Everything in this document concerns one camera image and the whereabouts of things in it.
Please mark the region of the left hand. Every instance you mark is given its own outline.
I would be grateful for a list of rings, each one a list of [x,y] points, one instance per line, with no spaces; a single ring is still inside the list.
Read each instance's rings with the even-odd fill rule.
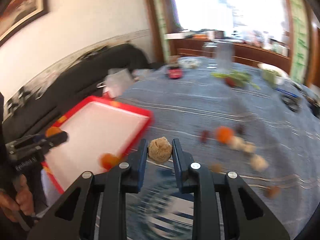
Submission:
[[[1,191],[1,209],[5,216],[14,223],[17,223],[18,220],[15,218],[13,211],[22,211],[26,216],[34,214],[33,195],[29,190],[25,175],[20,176],[20,190],[15,200]]]

